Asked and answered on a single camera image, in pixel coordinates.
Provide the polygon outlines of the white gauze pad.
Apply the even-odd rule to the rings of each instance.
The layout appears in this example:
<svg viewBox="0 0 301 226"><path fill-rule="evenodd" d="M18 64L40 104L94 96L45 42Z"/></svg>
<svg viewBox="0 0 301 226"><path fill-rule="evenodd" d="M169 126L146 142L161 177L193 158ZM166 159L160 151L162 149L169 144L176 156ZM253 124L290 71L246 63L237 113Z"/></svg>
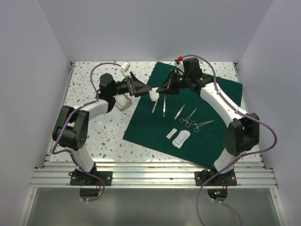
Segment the white gauze pad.
<svg viewBox="0 0 301 226"><path fill-rule="evenodd" d="M156 102L159 99L158 87L152 88L149 91L149 96L152 102Z"/></svg>
<svg viewBox="0 0 301 226"><path fill-rule="evenodd" d="M116 97L117 104L119 108L124 108L128 104L128 99L124 95L119 95Z"/></svg>

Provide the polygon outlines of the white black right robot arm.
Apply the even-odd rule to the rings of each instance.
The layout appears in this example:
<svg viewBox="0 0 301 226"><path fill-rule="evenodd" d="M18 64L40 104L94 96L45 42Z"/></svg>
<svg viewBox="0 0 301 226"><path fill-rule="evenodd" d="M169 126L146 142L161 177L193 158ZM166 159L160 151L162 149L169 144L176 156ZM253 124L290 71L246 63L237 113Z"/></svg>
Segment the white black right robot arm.
<svg viewBox="0 0 301 226"><path fill-rule="evenodd" d="M220 88L214 75L203 74L201 70L184 70L178 74L171 70L157 93L176 95L180 89L190 89L219 114L227 126L224 150L210 170L200 173L202 185L221 186L231 179L234 164L259 143L259 117L249 114L237 106Z"/></svg>

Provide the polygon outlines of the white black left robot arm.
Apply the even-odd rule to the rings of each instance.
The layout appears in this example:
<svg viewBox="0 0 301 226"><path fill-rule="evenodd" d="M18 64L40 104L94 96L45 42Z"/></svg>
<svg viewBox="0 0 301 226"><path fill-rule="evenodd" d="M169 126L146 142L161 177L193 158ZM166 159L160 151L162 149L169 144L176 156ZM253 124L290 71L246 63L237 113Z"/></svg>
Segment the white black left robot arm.
<svg viewBox="0 0 301 226"><path fill-rule="evenodd" d="M82 181L87 185L94 184L98 174L86 147L89 122L109 113L116 104L116 96L129 94L141 97L151 90L150 86L138 80L132 72L121 81L115 81L109 73L101 75L94 101L78 107L65 105L61 108L52 133L55 141L52 154L68 152L76 170L82 172Z"/></svg>

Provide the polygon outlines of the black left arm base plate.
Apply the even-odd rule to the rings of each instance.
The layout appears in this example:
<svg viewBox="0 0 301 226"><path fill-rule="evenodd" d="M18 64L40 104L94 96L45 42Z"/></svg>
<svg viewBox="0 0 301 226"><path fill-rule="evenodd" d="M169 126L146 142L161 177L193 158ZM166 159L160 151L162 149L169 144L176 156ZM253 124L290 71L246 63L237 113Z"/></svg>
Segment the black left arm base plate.
<svg viewBox="0 0 301 226"><path fill-rule="evenodd" d="M105 186L111 186L113 173L111 171L96 171L92 173L93 176L90 176L84 172L74 170L69 172L68 176L71 177L70 185L71 186L95 186L100 185L100 178Z"/></svg>

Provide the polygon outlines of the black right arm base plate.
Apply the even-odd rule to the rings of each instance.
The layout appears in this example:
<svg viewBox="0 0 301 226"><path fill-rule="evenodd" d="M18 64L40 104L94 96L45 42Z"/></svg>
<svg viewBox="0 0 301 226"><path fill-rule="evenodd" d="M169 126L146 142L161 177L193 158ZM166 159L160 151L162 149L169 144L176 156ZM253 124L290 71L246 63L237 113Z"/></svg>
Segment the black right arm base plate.
<svg viewBox="0 0 301 226"><path fill-rule="evenodd" d="M196 186L202 186L210 177L212 177L217 171L211 170L202 170L194 172L194 179ZM205 184L205 186L236 186L237 179L234 170L231 170L224 174L219 174L209 182Z"/></svg>

